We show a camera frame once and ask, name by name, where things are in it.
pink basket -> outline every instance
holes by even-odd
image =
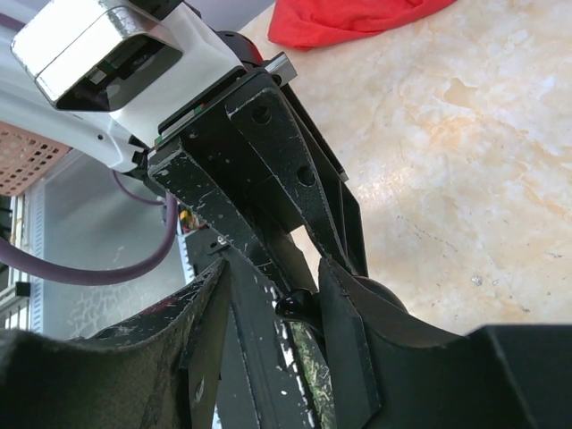
[[[0,195],[20,195],[69,150],[62,143],[0,121]]]

beige tabletop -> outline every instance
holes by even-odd
[[[267,40],[271,16],[242,31],[266,58],[285,50]],[[376,37],[285,50],[361,205],[370,276],[429,323],[572,322],[570,17],[567,0],[458,0]]]

screw hole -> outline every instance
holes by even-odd
[[[270,110],[268,110],[268,107],[260,105],[254,109],[254,112],[252,113],[252,119],[254,122],[259,123],[260,125],[265,125],[272,119],[272,114],[270,113]]]
[[[310,167],[302,167],[298,170],[298,180],[304,186],[313,186],[315,184],[314,172]]]

red cloth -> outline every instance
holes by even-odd
[[[417,21],[455,0],[277,0],[271,42],[296,49],[366,38]]]

marble surface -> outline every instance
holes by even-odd
[[[283,50],[271,16],[242,31],[265,57]],[[429,323],[572,322],[570,16],[566,0],[458,0],[380,36],[286,50],[362,207],[371,277]]]

